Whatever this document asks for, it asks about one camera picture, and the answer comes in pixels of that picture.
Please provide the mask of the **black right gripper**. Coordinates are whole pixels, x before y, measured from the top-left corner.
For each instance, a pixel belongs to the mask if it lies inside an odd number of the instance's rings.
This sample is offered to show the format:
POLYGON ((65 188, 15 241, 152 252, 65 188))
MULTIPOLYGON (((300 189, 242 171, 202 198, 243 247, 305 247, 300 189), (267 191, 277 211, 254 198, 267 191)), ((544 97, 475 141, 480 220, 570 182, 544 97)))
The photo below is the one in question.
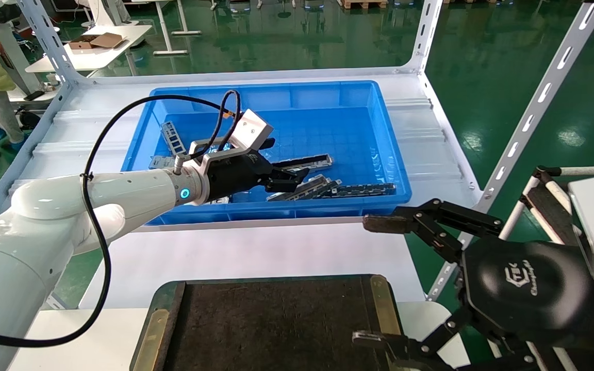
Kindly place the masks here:
POLYGON ((463 244, 445 227, 476 237, 497 237, 504 221, 440 199, 417 207, 396 207, 391 214, 366 214, 365 230, 410 234, 433 247, 448 263, 464 268, 466 298, 474 309, 460 308, 424 341, 404 335, 355 331, 353 344, 381 349, 399 368, 417 370, 537 370, 530 351, 453 368, 438 355, 444 345, 478 316, 499 335, 524 341, 563 345, 576 339, 582 310, 594 290, 594 279, 578 249, 551 242, 478 240, 463 244))

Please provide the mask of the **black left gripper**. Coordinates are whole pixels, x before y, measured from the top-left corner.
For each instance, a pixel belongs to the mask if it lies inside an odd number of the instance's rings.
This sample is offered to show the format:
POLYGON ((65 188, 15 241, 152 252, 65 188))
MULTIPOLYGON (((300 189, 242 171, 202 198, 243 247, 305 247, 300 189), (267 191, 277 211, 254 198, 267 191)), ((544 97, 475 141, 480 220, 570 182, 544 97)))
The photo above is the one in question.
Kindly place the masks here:
POLYGON ((206 201, 221 199, 238 192, 247 192, 266 182, 267 193, 291 193, 309 174, 308 167, 273 166, 259 153, 248 153, 210 163, 206 171, 208 196, 206 201))

